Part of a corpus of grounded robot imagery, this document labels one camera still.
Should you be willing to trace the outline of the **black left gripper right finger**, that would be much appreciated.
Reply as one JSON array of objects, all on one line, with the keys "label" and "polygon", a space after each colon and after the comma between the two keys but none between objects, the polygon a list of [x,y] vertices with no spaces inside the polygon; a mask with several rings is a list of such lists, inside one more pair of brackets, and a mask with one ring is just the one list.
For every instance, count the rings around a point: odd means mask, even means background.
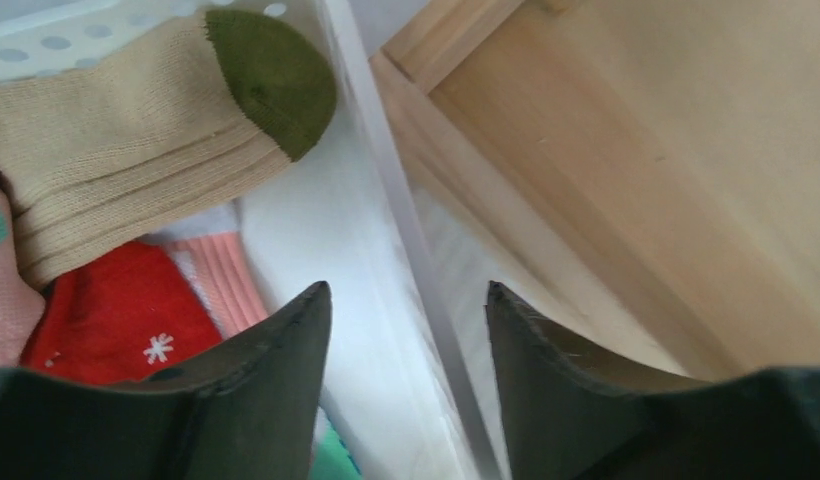
[{"label": "black left gripper right finger", "polygon": [[486,319],[516,479],[820,479],[820,367],[721,382],[650,367],[504,284]]}]

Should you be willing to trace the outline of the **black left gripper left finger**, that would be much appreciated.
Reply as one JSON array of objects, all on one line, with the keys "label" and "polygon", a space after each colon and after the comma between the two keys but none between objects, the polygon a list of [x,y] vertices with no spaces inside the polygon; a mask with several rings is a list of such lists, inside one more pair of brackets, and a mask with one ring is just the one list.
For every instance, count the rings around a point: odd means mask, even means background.
[{"label": "black left gripper left finger", "polygon": [[320,281],[138,382],[0,368],[0,479],[304,479],[331,317]]}]

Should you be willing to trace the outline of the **white perforated plastic basket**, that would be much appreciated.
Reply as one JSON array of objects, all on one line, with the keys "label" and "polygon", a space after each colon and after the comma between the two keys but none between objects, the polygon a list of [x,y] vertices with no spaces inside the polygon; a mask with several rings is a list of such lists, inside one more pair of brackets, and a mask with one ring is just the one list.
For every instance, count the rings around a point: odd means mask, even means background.
[{"label": "white perforated plastic basket", "polygon": [[336,82],[319,142],[228,201],[267,319],[314,283],[331,290],[304,479],[500,478],[346,2],[0,1],[0,86],[91,68],[166,21],[220,8],[287,23]]}]

